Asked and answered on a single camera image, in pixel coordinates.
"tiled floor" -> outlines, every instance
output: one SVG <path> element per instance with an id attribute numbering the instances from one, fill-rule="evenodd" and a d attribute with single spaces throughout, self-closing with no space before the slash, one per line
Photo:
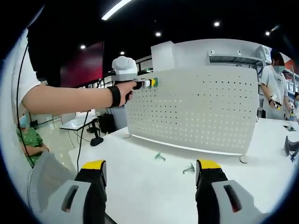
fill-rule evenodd
<path id="1" fill-rule="evenodd" d="M 61 126 L 61 120 L 55 119 L 39 126 L 36 130 L 43 139 L 43 142 L 48 146 L 51 153 L 53 153 L 56 159 L 68 168 L 71 172 L 76 173 L 75 167 L 73 166 L 69 157 L 69 151 L 75 147 L 79 147 L 80 137 L 77 137 L 74 131 L 67 131 L 59 129 Z M 94 134 L 88 133 L 84 128 L 83 138 L 90 141 L 94 138 Z M 88 141 L 82 139 L 82 146 L 89 144 Z"/>

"ceiling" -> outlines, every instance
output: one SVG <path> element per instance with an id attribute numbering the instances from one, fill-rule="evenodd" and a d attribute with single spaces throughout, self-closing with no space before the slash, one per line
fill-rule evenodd
<path id="1" fill-rule="evenodd" d="M 132 0 L 109 20 L 101 17 L 119 0 L 51 0 L 29 29 L 29 52 L 39 77 L 59 79 L 62 64 L 87 47 L 104 41 L 104 72 L 121 51 L 137 60 L 151 54 L 150 47 L 165 41 L 184 42 L 206 38 L 230 38 L 277 48 L 295 59 L 295 13 L 276 7 L 273 1 Z M 4 27 L 4 55 L 43 2 L 29 1 L 13 13 L 19 21 Z M 215 28 L 213 23 L 221 24 Z M 279 29 L 266 36 L 266 30 Z"/>

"ceiling light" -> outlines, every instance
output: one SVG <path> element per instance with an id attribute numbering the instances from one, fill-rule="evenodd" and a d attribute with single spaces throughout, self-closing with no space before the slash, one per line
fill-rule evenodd
<path id="1" fill-rule="evenodd" d="M 131 0 L 121 0 L 102 17 L 102 20 L 109 19 L 114 13 L 116 13 L 120 8 L 128 4 L 130 1 Z"/>

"yellow label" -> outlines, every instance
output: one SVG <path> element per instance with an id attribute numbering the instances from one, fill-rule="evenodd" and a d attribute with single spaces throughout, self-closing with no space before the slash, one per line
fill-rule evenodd
<path id="1" fill-rule="evenodd" d="M 202 169 L 216 169 L 221 168 L 220 165 L 218 165 L 216 162 L 211 160 L 198 160 L 201 164 Z"/>
<path id="2" fill-rule="evenodd" d="M 84 164 L 82 169 L 101 169 L 102 163 L 104 163 L 105 160 L 97 160 L 93 162 L 87 162 Z"/>

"white pegboard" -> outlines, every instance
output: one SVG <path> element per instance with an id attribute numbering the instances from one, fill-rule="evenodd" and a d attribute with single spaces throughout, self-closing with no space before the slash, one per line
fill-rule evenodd
<path id="1" fill-rule="evenodd" d="M 203 66 L 165 70 L 157 88 L 135 91 L 126 104 L 131 134 L 178 146 L 245 154 L 256 123 L 254 69 Z"/>

